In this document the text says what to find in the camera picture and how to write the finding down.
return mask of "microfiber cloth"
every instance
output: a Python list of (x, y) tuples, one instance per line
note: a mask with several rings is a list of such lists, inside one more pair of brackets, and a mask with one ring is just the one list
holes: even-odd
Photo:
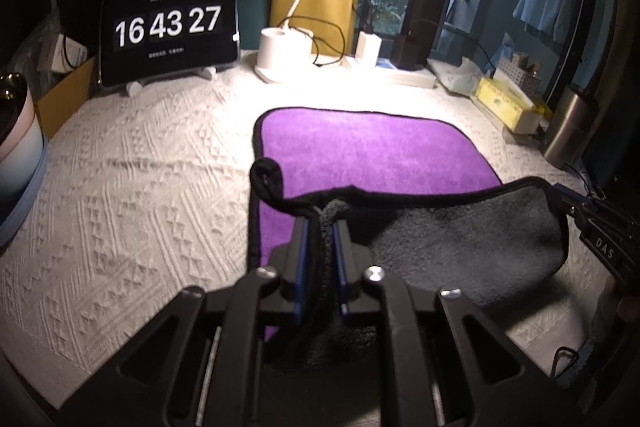
[[(300, 215), (301, 208), (313, 208), (318, 213), (317, 218), (310, 218), (312, 267), (305, 320), (298, 330), (280, 330), (268, 342), (268, 358), (277, 359), (283, 367), (302, 369), (355, 360), (374, 345), (371, 329), (346, 327), (337, 313), (330, 238), (336, 219), (347, 219), (352, 241), (369, 247), (374, 263), (424, 289), (459, 287), (489, 312), (516, 305), (519, 297), (551, 277), (564, 263), (568, 251), (566, 219), (552, 213), (546, 204), (545, 191), (550, 186), (538, 178), (500, 185), (471, 142), (448, 124), (300, 109), (274, 111), (266, 116), (281, 111), (295, 111), (297, 115), (286, 130), (277, 127), (272, 134), (265, 133), (265, 117), (256, 126), (257, 156), (269, 151), (278, 161), (263, 157), (252, 168), (250, 266), (268, 261), (265, 238), (270, 248), (289, 241), (293, 218), (288, 214)], [(322, 121), (323, 113), (339, 118)], [(315, 125), (305, 126), (307, 116)], [(379, 140), (371, 136), (367, 143), (366, 136), (357, 135), (358, 130), (367, 135), (378, 118), (384, 127), (379, 131), (386, 146), (406, 143), (403, 137), (408, 131), (402, 124), (407, 122), (412, 124), (412, 132), (418, 128), (422, 131), (414, 134), (420, 139), (414, 139), (411, 148), (396, 148), (396, 155), (372, 155), (364, 144), (377, 148)], [(287, 122), (286, 118), (275, 120), (279, 124)], [(340, 124), (329, 124), (327, 129), (326, 122), (336, 120)], [(302, 136), (296, 140), (299, 132)], [(277, 138), (274, 146), (267, 146), (267, 135)], [(421, 145), (427, 149), (432, 146), (433, 157)], [(433, 176), (420, 175), (422, 166)], [(394, 175), (394, 168), (402, 175)], [(338, 181), (332, 182), (331, 176)], [(305, 193), (301, 187), (308, 178), (314, 191)], [(412, 183), (404, 185), (407, 178)], [(336, 188), (340, 184), (350, 186)], [(393, 191), (376, 190), (376, 186), (392, 186)], [(262, 200), (262, 207), (258, 207), (258, 200)]]

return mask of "purple towel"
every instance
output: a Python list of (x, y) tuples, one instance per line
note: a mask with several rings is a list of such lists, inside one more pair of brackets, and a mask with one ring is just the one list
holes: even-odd
[[(395, 194), (460, 194), (500, 185), (471, 140), (436, 120), (281, 108), (257, 121), (254, 149), (256, 158), (279, 163), (286, 198), (347, 185)], [(289, 242), (293, 222), (259, 203), (261, 264)]]

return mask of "yellow tissue box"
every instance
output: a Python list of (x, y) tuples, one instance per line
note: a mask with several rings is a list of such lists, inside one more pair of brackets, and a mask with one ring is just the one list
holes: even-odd
[(513, 134), (535, 134), (542, 120), (536, 106), (508, 82), (481, 78), (476, 98)]

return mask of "clock display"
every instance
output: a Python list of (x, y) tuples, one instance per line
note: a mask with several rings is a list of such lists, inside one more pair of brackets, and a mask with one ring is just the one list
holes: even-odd
[(236, 0), (104, 0), (100, 85), (219, 66), (239, 58)]

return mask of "textured tablecloth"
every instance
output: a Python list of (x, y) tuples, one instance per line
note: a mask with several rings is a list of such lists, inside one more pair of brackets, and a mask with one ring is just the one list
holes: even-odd
[[(54, 406), (181, 287), (215, 289), (242, 275), (252, 130), (270, 108), (447, 121), (473, 140), (503, 182), (540, 176), (581, 190), (537, 150), (506, 145), (469, 100), (441, 87), (357, 82), (341, 68), (326, 68), (322, 81), (266, 85), (250, 61), (245, 55), (210, 82), (185, 78), (147, 86), (135, 98), (90, 100), (50, 142), (36, 203), (0, 258), (0, 347)], [(570, 229), (567, 263), (505, 324), (546, 369), (556, 347), (585, 339), (606, 276), (572, 223)], [(376, 422), (375, 412), (363, 413)], [(321, 413), (306, 414), (324, 421)]]

